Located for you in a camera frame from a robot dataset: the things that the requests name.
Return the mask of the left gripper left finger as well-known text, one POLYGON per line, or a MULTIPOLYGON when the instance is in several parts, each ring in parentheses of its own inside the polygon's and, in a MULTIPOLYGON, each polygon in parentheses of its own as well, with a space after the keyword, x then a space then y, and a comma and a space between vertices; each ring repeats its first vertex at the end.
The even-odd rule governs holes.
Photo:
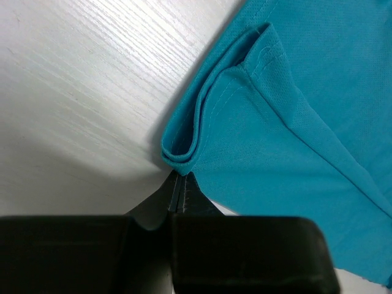
POLYGON ((2 293, 171 293, 166 221, 180 176, 125 214, 4 216, 2 293))

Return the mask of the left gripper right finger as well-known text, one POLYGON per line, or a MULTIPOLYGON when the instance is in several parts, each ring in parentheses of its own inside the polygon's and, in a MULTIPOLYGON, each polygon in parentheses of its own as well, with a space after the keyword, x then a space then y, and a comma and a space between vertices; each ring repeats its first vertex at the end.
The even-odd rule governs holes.
POLYGON ((176 293, 339 293, 316 224, 293 216, 226 216, 193 174, 171 173, 171 271, 176 293))

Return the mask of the blue t shirt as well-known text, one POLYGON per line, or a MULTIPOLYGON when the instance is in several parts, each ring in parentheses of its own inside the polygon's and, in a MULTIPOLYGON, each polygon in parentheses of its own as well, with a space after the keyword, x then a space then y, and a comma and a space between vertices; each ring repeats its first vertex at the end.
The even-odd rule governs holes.
POLYGON ((391 286, 391 2, 246 1, 162 158, 237 213, 302 216, 334 264, 391 286))

